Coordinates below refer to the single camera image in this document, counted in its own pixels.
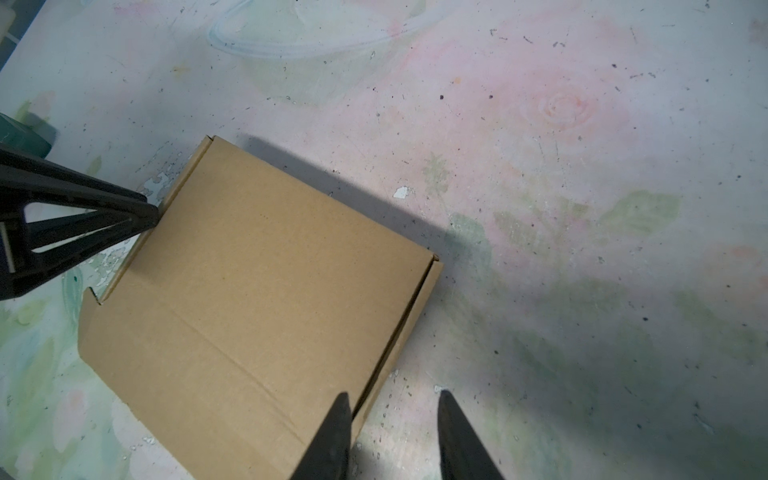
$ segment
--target white paint chip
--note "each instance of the white paint chip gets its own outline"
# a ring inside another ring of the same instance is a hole
[[[395,191],[395,194],[392,195],[394,198],[399,198],[402,200],[403,198],[408,196],[408,187],[400,187]]]

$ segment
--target table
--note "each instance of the table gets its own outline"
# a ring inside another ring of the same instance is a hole
[[[353,478],[439,478],[445,388],[506,478],[762,478],[767,78],[757,0],[48,0],[0,111],[155,203],[220,135],[441,256]],[[18,480],[190,477],[77,354],[129,247],[0,308]]]

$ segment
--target green object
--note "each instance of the green object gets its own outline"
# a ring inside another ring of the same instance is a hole
[[[45,158],[51,151],[51,144],[35,133],[30,127],[17,122],[8,115],[0,114],[0,144],[8,145],[36,157]]]

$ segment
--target brown cardboard box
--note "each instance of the brown cardboard box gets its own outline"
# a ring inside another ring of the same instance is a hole
[[[290,477],[340,392],[355,438],[438,259],[217,137],[161,209],[83,360],[198,480]]]

